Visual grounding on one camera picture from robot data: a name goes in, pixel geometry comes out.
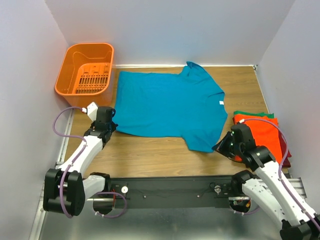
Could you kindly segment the blue t-shirt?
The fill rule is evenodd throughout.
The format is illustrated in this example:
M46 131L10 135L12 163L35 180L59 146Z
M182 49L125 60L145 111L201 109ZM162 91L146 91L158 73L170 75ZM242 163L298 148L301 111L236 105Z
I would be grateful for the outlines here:
M194 62L178 74L122 71L113 121L125 134L179 137L189 150L211 153L228 117L224 98L222 88Z

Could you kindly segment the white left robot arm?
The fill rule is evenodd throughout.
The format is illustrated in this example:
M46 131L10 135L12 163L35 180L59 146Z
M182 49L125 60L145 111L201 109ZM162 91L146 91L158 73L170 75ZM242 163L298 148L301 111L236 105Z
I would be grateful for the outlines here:
M117 124L113 122L116 110L97 106L95 102L79 110L91 120L90 127L78 137L80 145L71 157L58 168L50 168L44 178L43 209L68 218L78 216L91 196L97 194L104 198L111 191L108 174L93 173L86 179L83 176L116 130Z

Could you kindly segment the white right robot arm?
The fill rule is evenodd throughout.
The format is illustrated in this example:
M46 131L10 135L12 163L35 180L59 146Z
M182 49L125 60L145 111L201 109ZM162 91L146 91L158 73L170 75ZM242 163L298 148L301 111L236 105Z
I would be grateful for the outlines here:
M213 150L228 159L241 158L247 169L232 176L230 191L249 197L278 223L283 240L320 238L320 215L292 186L271 151L256 145L249 126L233 125Z

